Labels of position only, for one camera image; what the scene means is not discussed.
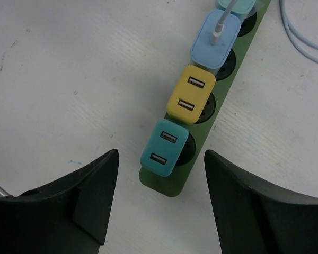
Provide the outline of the yellow USB charger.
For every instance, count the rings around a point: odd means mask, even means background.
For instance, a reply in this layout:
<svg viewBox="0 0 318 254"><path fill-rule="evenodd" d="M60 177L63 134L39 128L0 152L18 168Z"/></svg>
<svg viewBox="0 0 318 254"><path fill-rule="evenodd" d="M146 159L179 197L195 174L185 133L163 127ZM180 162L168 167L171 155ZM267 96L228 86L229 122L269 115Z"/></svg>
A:
<svg viewBox="0 0 318 254"><path fill-rule="evenodd" d="M168 115L185 124L195 124L215 83L216 78L212 73L194 65L187 65L166 105Z"/></svg>

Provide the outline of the teal USB charger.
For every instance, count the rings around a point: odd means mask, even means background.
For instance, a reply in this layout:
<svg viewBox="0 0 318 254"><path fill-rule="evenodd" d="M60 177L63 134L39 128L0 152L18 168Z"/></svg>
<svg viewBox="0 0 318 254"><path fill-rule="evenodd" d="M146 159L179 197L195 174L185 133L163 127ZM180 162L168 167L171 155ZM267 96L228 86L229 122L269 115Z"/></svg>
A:
<svg viewBox="0 0 318 254"><path fill-rule="evenodd" d="M169 176L189 137L189 131L167 119L160 119L141 155L143 168L161 176Z"/></svg>

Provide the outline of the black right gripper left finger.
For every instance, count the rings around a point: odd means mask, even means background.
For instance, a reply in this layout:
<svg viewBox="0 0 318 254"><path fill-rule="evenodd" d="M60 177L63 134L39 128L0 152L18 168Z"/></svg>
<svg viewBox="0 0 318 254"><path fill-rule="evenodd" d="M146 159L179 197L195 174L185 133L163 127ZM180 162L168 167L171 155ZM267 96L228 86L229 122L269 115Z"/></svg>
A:
<svg viewBox="0 0 318 254"><path fill-rule="evenodd" d="M112 149L86 166L13 196L0 188L0 253L98 253L119 168Z"/></svg>

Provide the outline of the green power strip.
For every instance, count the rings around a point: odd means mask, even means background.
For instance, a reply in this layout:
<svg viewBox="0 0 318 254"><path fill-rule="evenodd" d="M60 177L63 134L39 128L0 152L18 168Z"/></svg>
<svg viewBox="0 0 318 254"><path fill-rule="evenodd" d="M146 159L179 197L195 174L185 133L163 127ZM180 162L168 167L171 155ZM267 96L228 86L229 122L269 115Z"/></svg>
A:
<svg viewBox="0 0 318 254"><path fill-rule="evenodd" d="M181 193L268 5L216 1L205 16L140 158L143 185L168 197Z"/></svg>

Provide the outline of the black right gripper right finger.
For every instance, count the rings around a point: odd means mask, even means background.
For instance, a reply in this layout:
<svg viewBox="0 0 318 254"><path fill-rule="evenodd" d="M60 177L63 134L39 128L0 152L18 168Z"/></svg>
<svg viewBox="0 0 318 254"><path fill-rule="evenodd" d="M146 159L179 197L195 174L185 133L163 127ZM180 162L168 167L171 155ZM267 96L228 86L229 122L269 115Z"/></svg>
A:
<svg viewBox="0 0 318 254"><path fill-rule="evenodd" d="M318 198L275 185L207 150L222 253L318 253Z"/></svg>

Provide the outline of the light blue USB charger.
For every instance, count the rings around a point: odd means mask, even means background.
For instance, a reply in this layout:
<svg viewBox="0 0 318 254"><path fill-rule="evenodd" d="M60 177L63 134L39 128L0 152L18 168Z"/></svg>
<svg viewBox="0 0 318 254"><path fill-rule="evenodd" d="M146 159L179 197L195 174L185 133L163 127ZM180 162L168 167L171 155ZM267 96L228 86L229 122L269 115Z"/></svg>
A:
<svg viewBox="0 0 318 254"><path fill-rule="evenodd" d="M190 63L216 73L225 63L241 28L241 21L229 14L221 33L215 32L224 11L211 10L205 17L190 49Z"/></svg>

